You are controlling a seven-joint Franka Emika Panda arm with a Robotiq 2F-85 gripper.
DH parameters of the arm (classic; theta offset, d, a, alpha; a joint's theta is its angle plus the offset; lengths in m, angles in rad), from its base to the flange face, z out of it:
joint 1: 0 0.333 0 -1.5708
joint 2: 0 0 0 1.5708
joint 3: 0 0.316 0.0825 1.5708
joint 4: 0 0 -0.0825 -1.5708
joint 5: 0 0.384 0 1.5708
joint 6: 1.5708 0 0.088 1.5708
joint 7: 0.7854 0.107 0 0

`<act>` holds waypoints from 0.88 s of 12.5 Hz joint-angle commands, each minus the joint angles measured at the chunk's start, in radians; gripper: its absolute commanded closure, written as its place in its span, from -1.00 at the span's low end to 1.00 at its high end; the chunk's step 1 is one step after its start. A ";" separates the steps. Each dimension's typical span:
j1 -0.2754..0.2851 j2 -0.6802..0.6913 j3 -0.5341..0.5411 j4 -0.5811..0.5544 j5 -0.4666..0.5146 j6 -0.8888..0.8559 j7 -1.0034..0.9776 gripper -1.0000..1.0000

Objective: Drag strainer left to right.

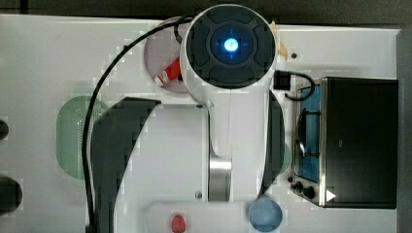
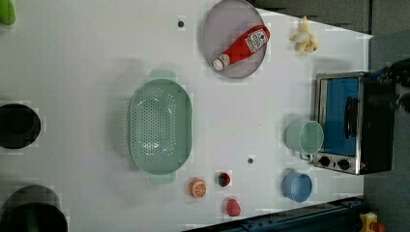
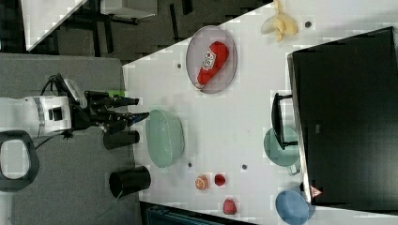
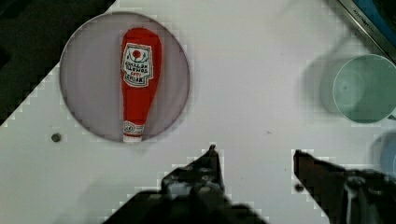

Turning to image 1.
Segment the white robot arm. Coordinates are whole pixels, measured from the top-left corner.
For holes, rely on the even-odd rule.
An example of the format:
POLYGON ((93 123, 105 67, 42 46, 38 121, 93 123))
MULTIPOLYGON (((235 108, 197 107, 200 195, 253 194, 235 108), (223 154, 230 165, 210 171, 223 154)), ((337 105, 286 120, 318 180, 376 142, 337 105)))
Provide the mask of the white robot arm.
POLYGON ((126 97, 93 126, 94 233, 166 232, 174 215, 190 230, 217 217, 244 231, 250 205, 281 170, 268 22, 244 6, 213 6, 189 24, 179 57, 185 95, 126 97))

